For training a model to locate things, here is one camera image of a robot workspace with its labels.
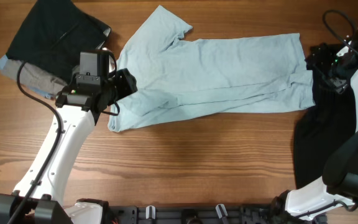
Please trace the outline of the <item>light blue t-shirt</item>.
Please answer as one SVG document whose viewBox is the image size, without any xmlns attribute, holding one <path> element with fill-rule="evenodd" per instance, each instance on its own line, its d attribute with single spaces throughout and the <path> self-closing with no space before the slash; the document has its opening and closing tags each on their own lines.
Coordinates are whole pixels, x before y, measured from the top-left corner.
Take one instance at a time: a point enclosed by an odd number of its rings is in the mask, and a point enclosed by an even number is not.
<svg viewBox="0 0 358 224">
<path fill-rule="evenodd" d="M 215 113 L 286 113 L 314 105 L 297 33 L 185 40 L 191 26 L 159 6 L 121 51 L 137 81 L 118 102 L 114 132 Z"/>
</svg>

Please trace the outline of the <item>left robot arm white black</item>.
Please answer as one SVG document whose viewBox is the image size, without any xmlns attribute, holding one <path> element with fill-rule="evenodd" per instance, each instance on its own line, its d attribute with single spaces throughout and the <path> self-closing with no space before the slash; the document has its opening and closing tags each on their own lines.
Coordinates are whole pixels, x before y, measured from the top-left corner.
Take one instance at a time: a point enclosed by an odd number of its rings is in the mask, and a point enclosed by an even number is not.
<svg viewBox="0 0 358 224">
<path fill-rule="evenodd" d="M 107 107 L 137 91 L 128 69 L 108 50 L 80 53 L 78 73 L 56 95 L 48 134 L 31 167 L 11 194 L 0 194 L 0 223 L 116 223 L 104 200 L 82 198 L 63 207 L 67 180 L 86 138 Z"/>
</svg>

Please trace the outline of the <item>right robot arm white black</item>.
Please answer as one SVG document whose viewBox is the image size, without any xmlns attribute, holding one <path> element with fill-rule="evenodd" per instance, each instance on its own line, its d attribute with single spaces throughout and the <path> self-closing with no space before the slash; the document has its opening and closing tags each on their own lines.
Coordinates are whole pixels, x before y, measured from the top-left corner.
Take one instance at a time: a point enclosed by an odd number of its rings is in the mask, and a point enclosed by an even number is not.
<svg viewBox="0 0 358 224">
<path fill-rule="evenodd" d="M 358 209 L 358 28 L 340 44 L 313 47 L 306 64 L 315 105 L 295 127 L 296 189 L 245 209 L 250 221 L 325 223 L 332 209 Z"/>
</svg>

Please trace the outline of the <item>black garment pile right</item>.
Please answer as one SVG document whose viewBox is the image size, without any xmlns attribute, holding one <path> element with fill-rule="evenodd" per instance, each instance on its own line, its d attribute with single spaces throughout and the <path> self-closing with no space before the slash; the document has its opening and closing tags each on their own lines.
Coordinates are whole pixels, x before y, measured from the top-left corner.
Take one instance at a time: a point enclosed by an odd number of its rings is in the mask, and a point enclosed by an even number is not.
<svg viewBox="0 0 358 224">
<path fill-rule="evenodd" d="M 313 100 L 296 123 L 293 137 L 293 163 L 298 189 L 323 174 L 326 161 L 356 131 L 356 102 L 353 89 L 348 87 L 339 94 L 330 90 L 323 74 L 313 71 Z"/>
</svg>

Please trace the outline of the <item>folded black garment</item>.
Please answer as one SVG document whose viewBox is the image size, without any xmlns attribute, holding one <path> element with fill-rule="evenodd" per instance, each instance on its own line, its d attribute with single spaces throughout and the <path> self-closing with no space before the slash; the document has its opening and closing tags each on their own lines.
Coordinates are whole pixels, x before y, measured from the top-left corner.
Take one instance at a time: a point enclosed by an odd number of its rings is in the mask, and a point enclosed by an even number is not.
<svg viewBox="0 0 358 224">
<path fill-rule="evenodd" d="M 6 55 L 69 82 L 80 53 L 100 49 L 110 32 L 107 24 L 81 11 L 71 0 L 38 0 Z"/>
</svg>

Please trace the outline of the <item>folded grey garment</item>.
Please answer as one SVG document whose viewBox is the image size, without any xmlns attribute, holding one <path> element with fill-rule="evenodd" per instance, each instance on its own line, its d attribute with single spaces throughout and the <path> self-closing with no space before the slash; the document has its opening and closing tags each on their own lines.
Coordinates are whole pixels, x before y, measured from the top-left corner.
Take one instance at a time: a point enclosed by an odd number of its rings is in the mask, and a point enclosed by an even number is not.
<svg viewBox="0 0 358 224">
<path fill-rule="evenodd" d="M 8 59 L 6 66 L 0 70 L 1 74 L 12 80 L 17 79 L 17 72 L 22 61 Z M 41 68 L 26 63 L 21 70 L 20 83 L 40 91 L 56 95 L 67 83 L 61 78 L 55 77 Z"/>
</svg>

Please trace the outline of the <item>folded light blue garment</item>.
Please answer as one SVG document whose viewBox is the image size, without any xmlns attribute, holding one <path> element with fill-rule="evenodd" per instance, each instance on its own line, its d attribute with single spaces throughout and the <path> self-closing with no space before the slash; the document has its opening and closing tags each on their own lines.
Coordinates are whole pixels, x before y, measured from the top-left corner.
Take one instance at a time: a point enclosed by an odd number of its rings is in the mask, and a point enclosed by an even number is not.
<svg viewBox="0 0 358 224">
<path fill-rule="evenodd" d="M 4 67 L 6 66 L 7 61 L 8 61 L 8 57 L 6 55 L 3 55 L 0 58 L 0 70 L 4 69 Z"/>
</svg>

